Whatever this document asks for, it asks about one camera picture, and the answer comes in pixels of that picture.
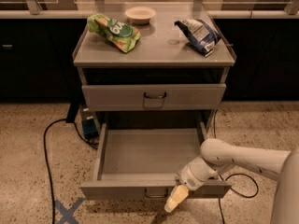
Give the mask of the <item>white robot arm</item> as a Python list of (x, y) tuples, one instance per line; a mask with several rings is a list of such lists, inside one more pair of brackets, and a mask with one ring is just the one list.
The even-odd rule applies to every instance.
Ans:
[(205, 140), (200, 155), (178, 172), (178, 184), (164, 210), (172, 212), (192, 191), (232, 165), (277, 182), (270, 224), (299, 224), (299, 148), (287, 151), (237, 147), (216, 138)]

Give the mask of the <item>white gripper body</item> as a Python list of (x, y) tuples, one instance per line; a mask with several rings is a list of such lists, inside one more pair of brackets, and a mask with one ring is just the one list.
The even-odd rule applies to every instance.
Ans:
[(216, 177), (217, 175), (218, 169), (216, 166), (198, 156), (178, 172), (178, 180), (188, 190), (195, 191), (202, 187), (209, 178)]

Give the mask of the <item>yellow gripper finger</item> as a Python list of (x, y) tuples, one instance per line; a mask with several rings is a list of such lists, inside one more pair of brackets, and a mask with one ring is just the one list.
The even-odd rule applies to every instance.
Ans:
[(165, 203), (164, 210), (167, 213), (171, 213), (188, 196), (189, 196), (189, 190), (186, 186), (184, 185), (175, 186)]

